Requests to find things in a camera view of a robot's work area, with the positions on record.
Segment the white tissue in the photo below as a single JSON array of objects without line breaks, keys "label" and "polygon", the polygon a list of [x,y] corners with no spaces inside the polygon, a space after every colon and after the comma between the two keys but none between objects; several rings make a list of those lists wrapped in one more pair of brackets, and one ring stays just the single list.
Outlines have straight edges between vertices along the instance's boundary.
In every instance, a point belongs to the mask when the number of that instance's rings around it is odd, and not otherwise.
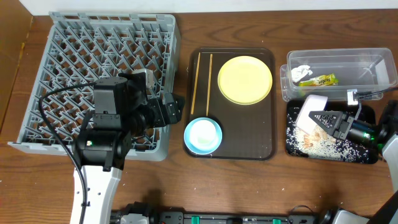
[{"label": "white tissue", "polygon": [[310,69],[309,65],[300,65],[296,68],[291,69],[292,81],[294,83],[297,83],[302,78],[306,77],[307,75],[312,75],[312,74],[313,74],[313,72]]}]

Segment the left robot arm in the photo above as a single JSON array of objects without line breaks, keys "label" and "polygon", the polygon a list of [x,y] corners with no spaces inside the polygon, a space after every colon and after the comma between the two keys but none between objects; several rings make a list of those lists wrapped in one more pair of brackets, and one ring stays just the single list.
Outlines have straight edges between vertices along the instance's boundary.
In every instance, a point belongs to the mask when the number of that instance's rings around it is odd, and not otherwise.
[{"label": "left robot arm", "polygon": [[72,145],[78,162],[75,175],[83,185],[75,187],[71,223],[109,223],[111,205],[134,138],[147,129],[178,123],[185,99],[166,93],[148,98],[145,73],[119,74],[93,83],[94,111],[85,115]]}]

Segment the green snack wrapper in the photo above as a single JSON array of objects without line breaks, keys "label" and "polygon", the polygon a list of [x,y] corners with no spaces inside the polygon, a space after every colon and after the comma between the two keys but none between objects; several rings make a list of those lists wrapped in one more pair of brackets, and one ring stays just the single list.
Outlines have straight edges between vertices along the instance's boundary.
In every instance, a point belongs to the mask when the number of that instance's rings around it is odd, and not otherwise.
[{"label": "green snack wrapper", "polygon": [[306,86],[332,86],[332,85],[337,85],[339,83],[339,80],[336,78],[335,74],[329,74],[329,75],[320,75],[318,77],[311,78],[306,81],[300,82],[298,85],[301,87],[306,87]]}]

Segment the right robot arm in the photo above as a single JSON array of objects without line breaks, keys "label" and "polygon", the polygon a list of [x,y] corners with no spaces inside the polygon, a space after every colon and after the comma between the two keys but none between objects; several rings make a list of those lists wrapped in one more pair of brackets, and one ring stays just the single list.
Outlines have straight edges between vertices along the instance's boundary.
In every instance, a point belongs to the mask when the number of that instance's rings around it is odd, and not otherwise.
[{"label": "right robot arm", "polygon": [[370,125],[344,111],[311,111],[309,117],[330,136],[374,149],[386,160],[392,179],[393,196],[371,217],[343,209],[328,211],[322,223],[397,223],[397,101],[388,102],[379,123]]}]

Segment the white cup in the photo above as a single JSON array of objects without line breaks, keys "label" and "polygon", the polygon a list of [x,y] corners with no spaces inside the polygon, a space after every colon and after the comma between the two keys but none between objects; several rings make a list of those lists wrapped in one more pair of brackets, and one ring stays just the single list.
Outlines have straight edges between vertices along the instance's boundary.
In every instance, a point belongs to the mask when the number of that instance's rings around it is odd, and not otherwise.
[{"label": "white cup", "polygon": [[221,142],[216,124],[209,119],[198,119],[192,123],[188,134],[190,143],[201,151],[210,151]]}]

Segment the white pink bowl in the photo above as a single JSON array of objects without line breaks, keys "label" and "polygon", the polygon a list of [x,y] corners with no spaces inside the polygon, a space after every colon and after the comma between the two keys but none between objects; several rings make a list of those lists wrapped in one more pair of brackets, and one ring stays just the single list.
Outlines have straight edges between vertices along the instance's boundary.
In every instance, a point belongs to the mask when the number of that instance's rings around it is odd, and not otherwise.
[{"label": "white pink bowl", "polygon": [[308,95],[297,116],[296,127],[305,134],[311,135],[317,124],[309,117],[309,113],[312,111],[323,111],[327,101],[327,96]]}]

